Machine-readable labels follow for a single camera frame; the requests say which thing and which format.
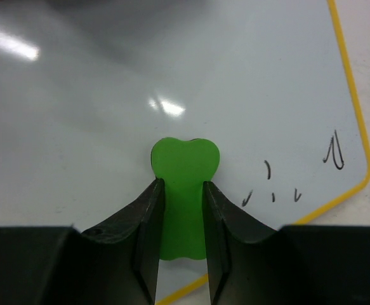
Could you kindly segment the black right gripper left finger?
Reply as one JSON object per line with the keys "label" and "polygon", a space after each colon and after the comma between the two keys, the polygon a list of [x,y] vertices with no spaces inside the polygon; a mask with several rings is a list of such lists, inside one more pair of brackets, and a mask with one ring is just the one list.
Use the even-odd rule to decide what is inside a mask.
{"label": "black right gripper left finger", "polygon": [[61,304],[154,304],[164,182],[101,223],[69,235],[62,258]]}

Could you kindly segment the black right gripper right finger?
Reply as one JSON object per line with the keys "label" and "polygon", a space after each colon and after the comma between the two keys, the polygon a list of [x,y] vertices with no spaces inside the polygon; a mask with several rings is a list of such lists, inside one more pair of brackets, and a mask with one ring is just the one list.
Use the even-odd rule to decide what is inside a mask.
{"label": "black right gripper right finger", "polygon": [[311,288],[290,238],[203,184],[202,214],[212,304],[307,304]]}

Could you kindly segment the green whiteboard eraser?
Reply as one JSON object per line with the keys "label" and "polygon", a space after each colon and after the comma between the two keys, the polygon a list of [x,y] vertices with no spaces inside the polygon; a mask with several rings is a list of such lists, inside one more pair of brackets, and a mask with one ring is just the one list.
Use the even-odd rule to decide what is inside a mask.
{"label": "green whiteboard eraser", "polygon": [[151,151],[156,178],[164,181],[165,210],[160,258],[206,258],[202,216],[203,183],[210,181],[220,164],[220,150],[208,139],[166,137]]}

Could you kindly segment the yellow framed whiteboard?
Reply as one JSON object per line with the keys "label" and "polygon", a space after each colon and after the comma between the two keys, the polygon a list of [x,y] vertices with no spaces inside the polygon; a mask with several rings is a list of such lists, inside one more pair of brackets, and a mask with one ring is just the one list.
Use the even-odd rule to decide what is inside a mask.
{"label": "yellow framed whiteboard", "polygon": [[334,1],[0,1],[0,225],[86,229],[165,137],[220,149],[266,225],[362,189],[370,148]]}

